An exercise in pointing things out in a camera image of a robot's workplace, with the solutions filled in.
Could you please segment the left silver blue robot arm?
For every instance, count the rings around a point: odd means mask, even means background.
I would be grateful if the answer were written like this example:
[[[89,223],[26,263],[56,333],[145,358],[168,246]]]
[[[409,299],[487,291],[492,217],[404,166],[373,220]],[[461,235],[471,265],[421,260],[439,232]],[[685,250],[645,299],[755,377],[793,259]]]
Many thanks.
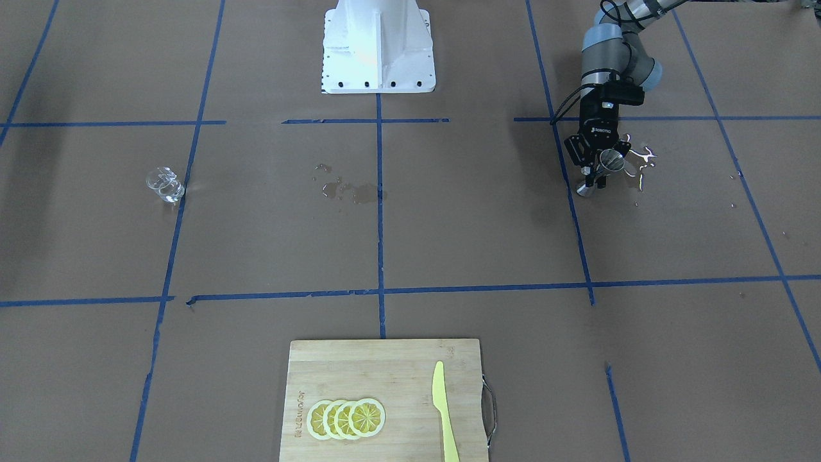
[[[601,1],[582,44],[580,87],[566,101],[579,105],[578,130],[564,146],[584,180],[577,194],[603,189],[607,177],[625,169],[631,144],[618,133],[620,108],[644,105],[645,94],[663,76],[639,34],[682,1]]]

